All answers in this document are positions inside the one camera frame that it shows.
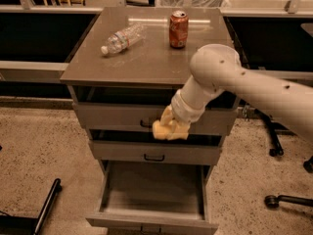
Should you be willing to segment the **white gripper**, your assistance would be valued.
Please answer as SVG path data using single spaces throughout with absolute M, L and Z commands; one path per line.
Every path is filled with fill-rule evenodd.
M 179 89 L 172 97 L 170 106 L 164 109 L 159 122 L 161 126 L 169 128 L 166 136 L 168 140 L 186 140 L 189 136 L 189 123 L 198 121 L 203 113 L 204 109 L 194 109 L 189 106 Z

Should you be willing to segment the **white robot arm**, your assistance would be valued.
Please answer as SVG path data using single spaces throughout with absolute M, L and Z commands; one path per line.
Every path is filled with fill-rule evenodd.
M 220 44 L 201 47 L 190 62 L 191 76 L 153 124 L 154 138 L 185 139 L 205 106 L 229 91 L 313 142 L 313 89 L 242 67 L 239 54 Z

